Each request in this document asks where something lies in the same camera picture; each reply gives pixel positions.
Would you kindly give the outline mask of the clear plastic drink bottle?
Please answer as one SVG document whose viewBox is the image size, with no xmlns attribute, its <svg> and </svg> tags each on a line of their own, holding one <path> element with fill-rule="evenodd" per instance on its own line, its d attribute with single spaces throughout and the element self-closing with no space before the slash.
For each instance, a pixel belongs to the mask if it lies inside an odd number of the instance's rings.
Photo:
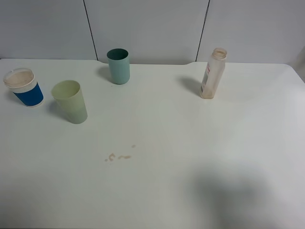
<svg viewBox="0 0 305 229">
<path fill-rule="evenodd" d="M 203 99 L 213 99 L 218 84 L 225 69 L 227 51 L 224 48 L 215 48 L 210 56 L 204 72 L 200 88 Z"/>
</svg>

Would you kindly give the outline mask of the blue sleeved clear cup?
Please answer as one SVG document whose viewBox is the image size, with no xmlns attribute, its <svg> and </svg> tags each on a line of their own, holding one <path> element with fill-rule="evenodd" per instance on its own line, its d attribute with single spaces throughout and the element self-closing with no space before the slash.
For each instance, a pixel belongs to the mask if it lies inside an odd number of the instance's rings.
<svg viewBox="0 0 305 229">
<path fill-rule="evenodd" d="M 40 105 L 44 96 L 32 70 L 19 68 L 3 77 L 4 84 L 27 107 Z"/>
</svg>

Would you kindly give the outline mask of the teal plastic cup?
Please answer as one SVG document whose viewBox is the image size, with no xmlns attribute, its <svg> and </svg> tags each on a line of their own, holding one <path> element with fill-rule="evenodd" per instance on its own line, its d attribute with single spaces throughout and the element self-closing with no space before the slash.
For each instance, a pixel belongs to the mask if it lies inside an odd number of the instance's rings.
<svg viewBox="0 0 305 229">
<path fill-rule="evenodd" d="M 125 49 L 117 48 L 107 52 L 111 77 L 115 84 L 125 84 L 130 79 L 129 53 Z"/>
</svg>

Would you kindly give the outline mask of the pale yellow plastic cup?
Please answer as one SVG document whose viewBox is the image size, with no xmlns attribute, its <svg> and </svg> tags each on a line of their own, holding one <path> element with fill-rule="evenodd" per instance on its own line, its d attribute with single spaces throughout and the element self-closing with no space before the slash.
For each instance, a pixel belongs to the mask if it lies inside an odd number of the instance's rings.
<svg viewBox="0 0 305 229">
<path fill-rule="evenodd" d="M 88 114 L 81 86 L 77 81 L 59 82 L 52 88 L 51 94 L 71 123 L 81 124 L 86 121 Z"/>
</svg>

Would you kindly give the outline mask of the brown spill stain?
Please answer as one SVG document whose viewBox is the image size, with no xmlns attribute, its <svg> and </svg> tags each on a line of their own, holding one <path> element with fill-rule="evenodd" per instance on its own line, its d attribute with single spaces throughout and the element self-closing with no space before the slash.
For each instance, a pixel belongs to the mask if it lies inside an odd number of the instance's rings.
<svg viewBox="0 0 305 229">
<path fill-rule="evenodd" d="M 110 155 L 108 155 L 108 157 L 106 159 L 104 159 L 104 162 L 112 162 L 115 159 L 130 159 L 132 156 L 131 155 L 118 155 L 116 156 L 114 153 L 111 153 Z"/>
</svg>

